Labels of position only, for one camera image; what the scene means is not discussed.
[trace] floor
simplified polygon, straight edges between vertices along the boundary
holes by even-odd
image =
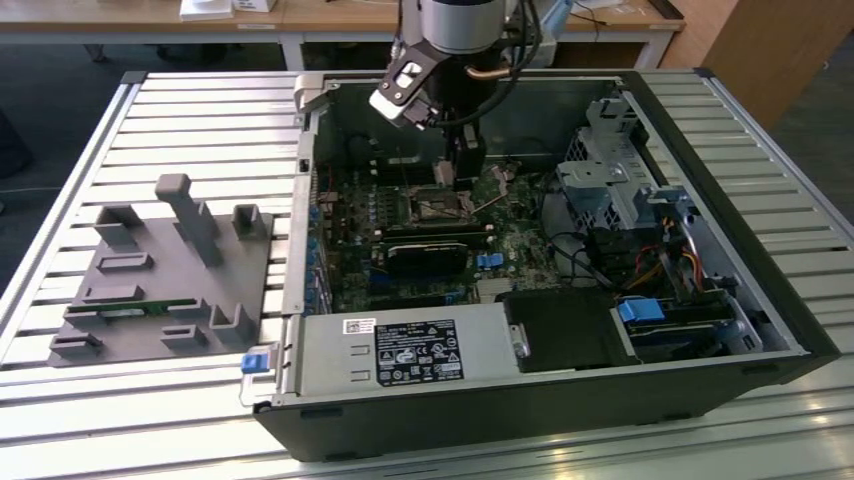
[[[232,46],[224,60],[212,65],[200,63],[193,47],[173,49],[177,58],[169,62],[156,56],[153,46],[108,46],[105,53],[108,61],[92,63],[80,46],[0,46],[0,110],[34,156],[25,171],[0,179],[0,202],[5,204],[0,214],[0,290],[14,273],[122,73],[282,68],[274,45]],[[346,53],[341,56],[345,63]],[[854,36],[771,134],[854,221],[851,92]]]

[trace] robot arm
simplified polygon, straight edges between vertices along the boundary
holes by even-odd
[[[369,102],[397,126],[443,129],[457,189],[480,174],[485,156],[477,120],[509,94],[543,40],[533,2],[400,3],[390,64]],[[557,0],[555,6],[548,13],[561,20],[549,24],[563,28],[571,2]]]

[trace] yellow wire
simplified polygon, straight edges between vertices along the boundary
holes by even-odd
[[[691,261],[691,268],[693,269],[693,275],[691,276],[693,282],[696,283],[696,277],[699,276],[699,262],[696,261],[696,257],[687,252],[681,253],[681,256]],[[703,286],[696,285],[696,289],[701,292]]]

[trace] wooden desk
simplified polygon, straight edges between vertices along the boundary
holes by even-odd
[[[309,42],[390,42],[396,28],[397,2],[394,0],[285,0],[281,23],[286,41],[285,58],[294,64],[301,54],[296,51]],[[681,30],[681,20],[667,20],[647,0],[627,0],[620,7],[593,11],[599,24],[569,17],[563,42],[640,43],[643,49],[636,68],[655,68],[669,44],[673,32]],[[579,15],[589,17],[583,11]]]
[[[396,2],[278,0],[269,13],[181,22],[180,0],[0,0],[0,43],[278,43],[288,69],[304,70],[308,42],[390,42]],[[560,42],[643,44],[635,66],[653,68],[683,22],[665,20],[647,0],[595,11],[607,25],[571,17]]]
[[[661,66],[711,69],[769,129],[854,28],[854,1],[671,1],[688,25]]]
[[[285,1],[269,13],[181,22],[180,0],[0,0],[0,43],[280,43]]]

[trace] aluminum workbench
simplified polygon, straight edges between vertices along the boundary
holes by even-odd
[[[48,345],[98,236],[98,206],[144,218],[162,173],[193,178],[213,214],[276,216],[261,341],[278,338],[294,73],[132,76],[0,301],[0,477],[839,478],[854,467],[854,232],[713,78],[643,74],[843,356],[703,418],[328,464],[301,464],[238,401],[240,355],[53,369]],[[652,149],[671,183],[677,178]]]

